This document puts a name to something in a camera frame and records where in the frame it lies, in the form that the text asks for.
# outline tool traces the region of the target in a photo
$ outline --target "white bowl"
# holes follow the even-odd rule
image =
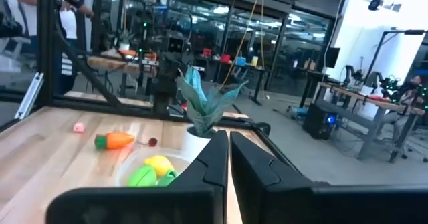
[[[123,162],[116,175],[114,184],[117,187],[127,187],[128,179],[133,172],[143,166],[146,159],[155,155],[165,156],[171,162],[177,174],[181,174],[193,161],[185,159],[178,150],[159,147],[139,148]]]

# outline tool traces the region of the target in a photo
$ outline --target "black pants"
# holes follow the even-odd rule
[[[33,53],[39,55],[39,41],[37,36],[30,37],[31,50]],[[76,39],[67,39],[72,47],[77,47],[78,41]],[[60,50],[56,49],[53,54],[53,93],[63,95],[73,89],[74,81],[76,79],[76,71],[73,70],[71,61],[67,59]]]

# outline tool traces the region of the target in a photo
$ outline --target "pink toy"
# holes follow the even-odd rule
[[[82,123],[76,123],[73,126],[73,132],[75,133],[83,133],[85,131],[85,126]]]

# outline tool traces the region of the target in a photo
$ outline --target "potted plant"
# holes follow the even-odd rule
[[[193,123],[186,129],[181,152],[186,159],[193,160],[213,137],[214,125],[223,117],[226,108],[233,104],[247,81],[223,95],[218,88],[211,88],[205,95],[201,76],[196,69],[188,67],[185,76],[180,73],[177,87],[187,101],[187,116]]]
[[[128,30],[124,30],[121,34],[120,34],[120,44],[119,44],[119,49],[120,50],[129,50],[130,47],[130,41],[131,39],[134,37],[134,34],[129,32]]]

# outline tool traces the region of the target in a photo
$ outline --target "green toy pepper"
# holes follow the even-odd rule
[[[160,178],[158,181],[158,187],[166,187],[168,186],[175,178],[178,176],[178,174],[175,171],[168,170],[165,176]]]
[[[153,166],[144,165],[128,179],[129,187],[151,187],[156,185],[156,171]]]

